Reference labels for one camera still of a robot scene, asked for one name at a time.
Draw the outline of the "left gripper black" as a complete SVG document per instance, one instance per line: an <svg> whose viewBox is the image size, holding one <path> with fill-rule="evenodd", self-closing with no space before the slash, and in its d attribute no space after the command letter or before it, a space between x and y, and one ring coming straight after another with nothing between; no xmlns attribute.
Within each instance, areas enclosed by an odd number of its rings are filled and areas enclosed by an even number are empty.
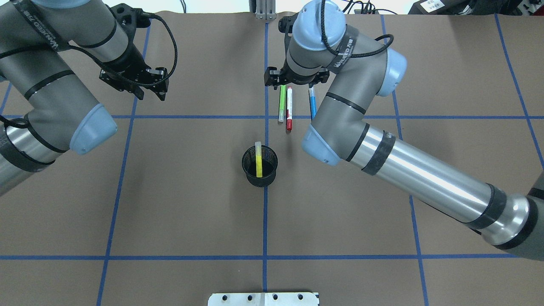
<svg viewBox="0 0 544 306"><path fill-rule="evenodd" d="M99 79L114 89L131 92L137 99L143 99L144 92L140 86L134 85L136 82L153 91L160 101L165 101L169 85L167 69L148 66L134 43L129 43L119 58L105 65L110 71L101 70Z"/></svg>

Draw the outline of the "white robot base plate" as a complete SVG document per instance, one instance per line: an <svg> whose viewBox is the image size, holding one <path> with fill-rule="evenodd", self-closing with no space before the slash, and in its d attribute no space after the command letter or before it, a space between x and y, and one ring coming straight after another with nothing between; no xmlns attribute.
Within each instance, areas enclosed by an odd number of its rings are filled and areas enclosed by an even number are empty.
<svg viewBox="0 0 544 306"><path fill-rule="evenodd" d="M210 295L208 306L319 306L313 292L246 292Z"/></svg>

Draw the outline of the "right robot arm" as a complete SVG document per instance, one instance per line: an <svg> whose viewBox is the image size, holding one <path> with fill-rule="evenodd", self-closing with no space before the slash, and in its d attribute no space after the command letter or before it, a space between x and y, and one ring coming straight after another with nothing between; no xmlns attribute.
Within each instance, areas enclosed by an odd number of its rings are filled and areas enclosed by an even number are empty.
<svg viewBox="0 0 544 306"><path fill-rule="evenodd" d="M372 39L346 23L332 1L313 0L286 17L282 69L266 69L266 86L315 85L335 78L302 142L328 165L344 160L459 221L509 254L543 260L543 176L527 195L506 194L363 120L375 96L402 81L406 58L393 35Z"/></svg>

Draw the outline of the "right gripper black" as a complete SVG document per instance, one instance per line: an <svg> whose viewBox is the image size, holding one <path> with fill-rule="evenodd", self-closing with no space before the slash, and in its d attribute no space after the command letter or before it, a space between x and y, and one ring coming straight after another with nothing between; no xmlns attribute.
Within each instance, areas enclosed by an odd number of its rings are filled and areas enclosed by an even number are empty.
<svg viewBox="0 0 544 306"><path fill-rule="evenodd" d="M290 83L293 83L294 85L314 86L319 83L326 83L329 77L330 72L326 68L320 68L311 75L301 75L285 64L283 68L267 67L264 72L264 85L266 87L274 88Z"/></svg>

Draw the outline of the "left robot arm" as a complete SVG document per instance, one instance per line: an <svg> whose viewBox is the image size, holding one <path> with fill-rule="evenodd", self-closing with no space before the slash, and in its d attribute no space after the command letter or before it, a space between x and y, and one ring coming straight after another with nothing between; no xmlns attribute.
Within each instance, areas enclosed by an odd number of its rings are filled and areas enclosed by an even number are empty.
<svg viewBox="0 0 544 306"><path fill-rule="evenodd" d="M1 118L1 194L42 172L66 151L89 153L117 132L105 106L61 58L76 50L101 69L99 79L137 99L144 89L165 100L164 67L146 64L134 45L136 29L163 18L101 0L8 0L1 9L1 81L32 109Z"/></svg>

